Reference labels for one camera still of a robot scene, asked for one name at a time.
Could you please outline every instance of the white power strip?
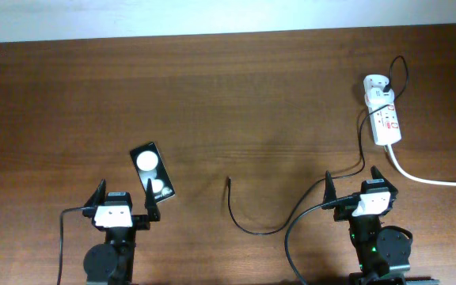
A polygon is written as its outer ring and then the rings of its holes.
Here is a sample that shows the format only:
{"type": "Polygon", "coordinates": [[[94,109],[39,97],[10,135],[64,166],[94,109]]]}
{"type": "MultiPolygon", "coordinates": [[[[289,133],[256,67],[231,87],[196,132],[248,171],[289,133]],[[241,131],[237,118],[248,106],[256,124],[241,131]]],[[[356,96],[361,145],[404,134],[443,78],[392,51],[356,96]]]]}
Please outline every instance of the white power strip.
{"type": "Polygon", "coordinates": [[[388,105],[381,110],[370,116],[370,123],[372,124],[372,134],[374,135],[374,142],[378,146],[384,146],[392,160],[395,168],[405,177],[426,184],[442,185],[442,186],[456,186],[456,182],[436,181],[423,178],[414,177],[413,175],[405,172],[393,153],[392,144],[400,141],[401,128],[397,120],[397,112],[395,111],[395,93],[392,89],[388,92],[383,92],[385,86],[388,84],[389,79],[383,75],[367,75],[363,79],[363,87],[365,89],[365,103],[369,108],[369,113],[388,105]]]}
{"type": "Polygon", "coordinates": [[[388,81],[389,79],[386,76],[376,74],[367,75],[363,79],[365,104],[369,107],[369,113],[381,108],[383,105],[389,105],[370,116],[374,142],[378,146],[393,144],[402,139],[397,112],[393,104],[394,92],[392,89],[386,93],[383,92],[388,81]]]}

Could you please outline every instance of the black cord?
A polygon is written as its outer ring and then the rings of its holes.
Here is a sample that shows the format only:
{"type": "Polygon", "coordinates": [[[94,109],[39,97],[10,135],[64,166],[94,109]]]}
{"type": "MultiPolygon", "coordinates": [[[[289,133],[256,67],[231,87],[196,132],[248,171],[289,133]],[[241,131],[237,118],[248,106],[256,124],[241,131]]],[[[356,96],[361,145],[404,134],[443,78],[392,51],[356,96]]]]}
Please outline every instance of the black cord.
{"type": "Polygon", "coordinates": [[[63,217],[66,213],[72,211],[92,210],[93,207],[75,207],[63,210],[59,216],[59,272],[57,274],[57,285],[61,284],[61,275],[63,273],[63,217]]]}
{"type": "Polygon", "coordinates": [[[323,206],[332,206],[332,205],[335,205],[337,203],[343,202],[345,200],[353,199],[353,198],[354,198],[353,196],[345,196],[345,197],[342,197],[342,198],[339,198],[339,199],[335,199],[335,200],[327,202],[327,203],[321,203],[321,204],[316,205],[314,207],[310,207],[309,209],[307,209],[304,212],[302,212],[297,218],[295,218],[293,220],[293,222],[291,222],[290,227],[288,227],[288,230],[286,231],[286,235],[284,236],[284,251],[286,252],[286,258],[290,262],[291,269],[293,269],[294,273],[297,275],[298,279],[300,280],[300,282],[302,284],[307,285],[307,281],[302,277],[302,275],[300,274],[298,269],[295,267],[295,264],[293,263],[293,260],[291,259],[291,256],[290,256],[290,250],[288,248],[288,239],[290,238],[291,230],[293,229],[295,224],[301,218],[303,218],[305,215],[309,214],[310,212],[312,212],[314,210],[317,210],[317,209],[319,209],[319,208],[321,208],[323,206]]]}
{"type": "MultiPolygon", "coordinates": [[[[408,65],[404,59],[404,57],[402,55],[398,55],[395,59],[393,59],[392,63],[390,64],[389,66],[389,70],[390,70],[390,73],[389,73],[389,84],[392,82],[392,69],[393,69],[393,64],[398,60],[398,59],[401,59],[402,60],[402,63],[404,64],[404,69],[405,69],[405,84],[404,86],[402,87],[402,90],[399,92],[398,95],[396,95],[396,97],[393,99],[393,101],[395,101],[397,98],[399,98],[402,93],[405,91],[406,87],[408,86],[408,83],[409,83],[409,70],[408,70],[408,65]]],[[[360,154],[360,157],[362,158],[362,167],[355,171],[354,173],[349,173],[349,174],[346,174],[346,175],[342,175],[342,176],[338,176],[338,177],[332,177],[333,180],[335,179],[343,179],[343,178],[348,178],[348,177],[353,177],[355,176],[356,174],[358,173],[361,173],[364,169],[365,169],[365,156],[363,155],[363,148],[362,148],[362,129],[363,129],[363,124],[365,123],[365,121],[367,121],[367,119],[374,113],[382,110],[383,108],[386,108],[388,107],[388,104],[374,110],[373,112],[370,112],[369,114],[367,114],[367,116],[365,116],[365,118],[363,118],[362,120],[362,123],[360,124],[360,128],[358,130],[358,148],[359,148],[359,154],[360,154]]],[[[270,235],[270,234],[276,234],[276,233],[279,233],[281,230],[283,230],[284,228],[286,228],[286,226],[290,223],[291,219],[293,218],[293,215],[295,214],[295,212],[297,211],[298,207],[300,206],[300,204],[303,202],[303,200],[306,199],[306,197],[314,190],[314,188],[320,184],[322,181],[324,181],[325,178],[321,178],[320,180],[317,180],[316,182],[314,182],[308,189],[307,191],[304,193],[304,195],[298,200],[298,202],[295,204],[295,206],[293,207],[293,210],[291,210],[291,213],[290,215],[288,216],[286,222],[284,222],[284,224],[278,228],[277,230],[272,230],[272,231],[268,231],[268,232],[263,232],[263,233],[258,233],[258,232],[253,232],[253,231],[250,231],[250,230],[246,230],[245,228],[243,228],[241,225],[238,224],[237,220],[235,219],[234,217],[234,213],[232,212],[231,210],[231,204],[230,204],[230,197],[231,197],[231,178],[228,177],[228,184],[227,184],[227,187],[228,187],[228,211],[230,212],[230,217],[231,217],[231,220],[234,222],[235,226],[237,226],[240,230],[242,230],[243,232],[247,233],[247,234],[252,234],[252,235],[257,235],[257,236],[266,236],[266,235],[270,235]]]]}

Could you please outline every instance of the wooden table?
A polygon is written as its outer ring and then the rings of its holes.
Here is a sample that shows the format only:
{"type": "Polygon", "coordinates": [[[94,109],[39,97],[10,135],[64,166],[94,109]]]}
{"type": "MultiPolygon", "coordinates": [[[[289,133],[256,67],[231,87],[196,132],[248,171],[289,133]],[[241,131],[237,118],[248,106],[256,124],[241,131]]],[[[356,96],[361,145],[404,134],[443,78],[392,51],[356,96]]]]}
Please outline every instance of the wooden table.
{"type": "MultiPolygon", "coordinates": [[[[134,281],[145,284],[271,284],[294,280],[279,226],[329,169],[355,170],[363,77],[408,60],[394,146],[418,177],[456,181],[456,25],[326,29],[0,44],[0,285],[51,284],[59,212],[89,198],[101,178],[144,193],[128,151],[155,141],[177,190],[162,221],[140,232],[134,281]]],[[[396,66],[395,88],[402,83],[396,66]]],[[[382,220],[415,235],[409,276],[456,284],[456,188],[412,182],[363,130],[367,166],[400,190],[382,220]]],[[[367,169],[337,180],[359,191],[367,169]]],[[[321,184],[300,207],[317,204],[321,184]]],[[[304,218],[291,254],[311,281],[357,272],[348,223],[331,211],[304,218]]],[[[82,261],[104,240],[80,214],[66,217],[63,284],[85,282],[82,261]]]]}

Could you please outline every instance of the wood grain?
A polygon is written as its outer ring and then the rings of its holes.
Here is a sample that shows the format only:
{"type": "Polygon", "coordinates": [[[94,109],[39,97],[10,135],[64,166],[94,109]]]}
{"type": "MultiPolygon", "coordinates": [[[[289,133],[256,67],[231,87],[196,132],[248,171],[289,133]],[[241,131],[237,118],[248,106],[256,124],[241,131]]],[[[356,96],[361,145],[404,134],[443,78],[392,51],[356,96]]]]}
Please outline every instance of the wood grain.
{"type": "MultiPolygon", "coordinates": [[[[82,205],[101,178],[143,213],[128,151],[150,140],[177,196],[137,236],[136,283],[294,280],[284,233],[233,225],[225,178],[243,226],[279,226],[327,169],[359,167],[361,82],[399,54],[411,82],[397,102],[396,155],[418,177],[456,181],[456,25],[0,44],[0,285],[55,282],[59,212],[82,205]]],[[[409,275],[456,283],[456,188],[405,179],[369,127],[363,144],[367,165],[400,190],[383,220],[415,235],[409,275]]],[[[356,192],[369,176],[339,180],[337,191],[356,192]]],[[[358,271],[348,224],[332,214],[311,214],[291,235],[310,280],[358,271]]],[[[63,283],[84,283],[84,254],[104,235],[76,214],[65,233],[63,283]]]]}

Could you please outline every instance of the power strip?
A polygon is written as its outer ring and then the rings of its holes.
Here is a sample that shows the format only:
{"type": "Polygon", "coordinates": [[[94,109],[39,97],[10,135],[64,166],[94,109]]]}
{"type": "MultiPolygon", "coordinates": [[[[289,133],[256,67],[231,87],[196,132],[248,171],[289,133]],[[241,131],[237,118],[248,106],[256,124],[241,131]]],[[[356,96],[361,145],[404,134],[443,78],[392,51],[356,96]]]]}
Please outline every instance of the power strip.
{"type": "Polygon", "coordinates": [[[383,92],[388,82],[389,79],[386,76],[377,74],[367,75],[363,79],[365,104],[369,108],[369,113],[383,105],[388,105],[370,116],[374,142],[378,146],[394,144],[402,139],[395,104],[393,104],[395,93],[392,89],[386,93],[383,92]]]}

